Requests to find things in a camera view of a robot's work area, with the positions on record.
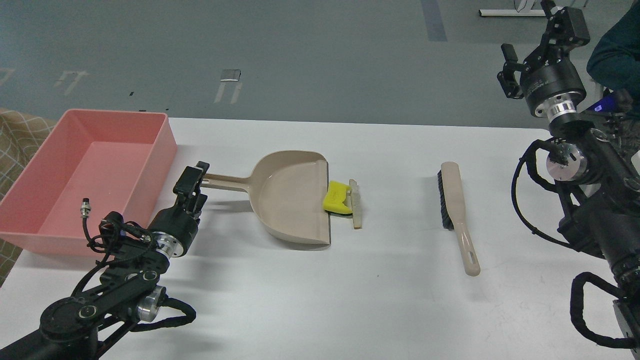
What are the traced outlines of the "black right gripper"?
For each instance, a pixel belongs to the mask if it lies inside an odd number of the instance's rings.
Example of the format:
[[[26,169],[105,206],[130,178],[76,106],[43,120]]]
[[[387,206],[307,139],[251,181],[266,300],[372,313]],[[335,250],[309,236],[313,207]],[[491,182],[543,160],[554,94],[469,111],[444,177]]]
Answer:
[[[520,63],[512,44],[500,46],[503,68],[497,79],[506,98],[523,97],[531,116],[558,118],[578,111],[586,91],[570,52],[591,41],[583,10],[565,6],[557,8],[553,0],[541,0],[547,19],[540,44]],[[521,73],[519,82],[515,73]]]

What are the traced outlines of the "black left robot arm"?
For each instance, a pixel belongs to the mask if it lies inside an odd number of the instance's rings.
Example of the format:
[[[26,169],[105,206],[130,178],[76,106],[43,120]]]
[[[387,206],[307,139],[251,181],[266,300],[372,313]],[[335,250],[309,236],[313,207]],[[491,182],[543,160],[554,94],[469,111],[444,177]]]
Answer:
[[[201,192],[210,168],[200,161],[185,167],[173,187],[176,200],[148,227],[125,221],[116,211],[90,235],[90,201],[80,208],[87,246],[102,254],[70,296],[51,303],[39,328],[1,350],[3,360],[98,360],[128,333],[176,328],[192,323],[192,306],[167,295],[159,285],[170,260],[194,242],[207,201]]]

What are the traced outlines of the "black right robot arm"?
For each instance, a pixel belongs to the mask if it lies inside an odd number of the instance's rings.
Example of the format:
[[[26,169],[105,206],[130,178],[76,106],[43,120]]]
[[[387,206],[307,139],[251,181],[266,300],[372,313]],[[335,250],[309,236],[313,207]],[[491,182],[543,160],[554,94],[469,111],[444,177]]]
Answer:
[[[571,285],[570,319],[574,328],[598,346],[631,351],[639,358],[639,172],[615,149],[617,126],[633,100],[624,89],[613,91],[585,111],[578,104],[585,87],[570,51],[590,41],[583,12],[541,1],[547,25],[541,42],[522,62],[514,46],[504,43],[503,68],[497,79],[509,99],[526,101],[532,116],[546,119],[551,138],[535,140],[519,158],[511,200],[522,223],[551,243],[557,240],[529,223],[517,202],[523,167],[535,183],[558,194],[563,218],[560,245],[608,262],[615,283],[583,272]],[[586,325],[584,287],[593,284],[614,297],[621,338],[600,335]]]

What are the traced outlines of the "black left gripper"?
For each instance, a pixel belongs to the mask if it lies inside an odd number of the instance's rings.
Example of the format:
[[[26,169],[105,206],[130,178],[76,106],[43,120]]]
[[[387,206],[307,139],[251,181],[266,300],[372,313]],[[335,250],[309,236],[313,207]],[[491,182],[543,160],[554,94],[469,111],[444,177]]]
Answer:
[[[202,208],[208,199],[201,193],[201,186],[209,168],[210,164],[205,161],[198,161],[195,167],[186,166],[173,187],[174,204],[160,210],[149,225],[157,251],[167,258],[185,255],[194,242]]]

